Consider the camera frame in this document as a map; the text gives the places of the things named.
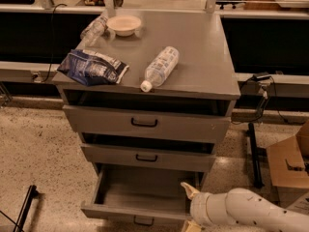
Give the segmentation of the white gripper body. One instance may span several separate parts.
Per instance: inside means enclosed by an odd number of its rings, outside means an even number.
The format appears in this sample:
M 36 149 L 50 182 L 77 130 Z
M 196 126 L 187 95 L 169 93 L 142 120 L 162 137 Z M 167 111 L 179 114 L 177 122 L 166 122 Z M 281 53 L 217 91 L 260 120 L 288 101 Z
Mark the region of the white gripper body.
M 228 225 L 226 193 L 199 192 L 191 195 L 190 214 L 201 226 Z

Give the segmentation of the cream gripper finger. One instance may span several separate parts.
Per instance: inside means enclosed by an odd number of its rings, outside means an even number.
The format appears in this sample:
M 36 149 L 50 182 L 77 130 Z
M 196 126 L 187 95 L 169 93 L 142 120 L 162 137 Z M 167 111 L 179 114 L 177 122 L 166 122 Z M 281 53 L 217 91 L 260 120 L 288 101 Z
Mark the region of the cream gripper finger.
M 199 193 L 198 189 L 186 182 L 181 182 L 181 186 L 184 188 L 186 196 L 189 200 L 192 200 Z
M 202 227 L 193 220 L 186 220 L 181 232 L 202 232 Z

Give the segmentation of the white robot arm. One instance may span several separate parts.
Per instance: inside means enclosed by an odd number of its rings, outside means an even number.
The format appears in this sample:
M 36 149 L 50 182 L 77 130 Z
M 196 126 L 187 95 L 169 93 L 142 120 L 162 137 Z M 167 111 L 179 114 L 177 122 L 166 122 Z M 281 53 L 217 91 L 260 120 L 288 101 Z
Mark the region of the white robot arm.
M 187 230 L 200 232 L 212 225 L 248 225 L 269 232 L 309 232 L 309 216 L 284 209 L 246 189 L 233 188 L 225 193 L 201 192 L 181 182 L 190 200 Z

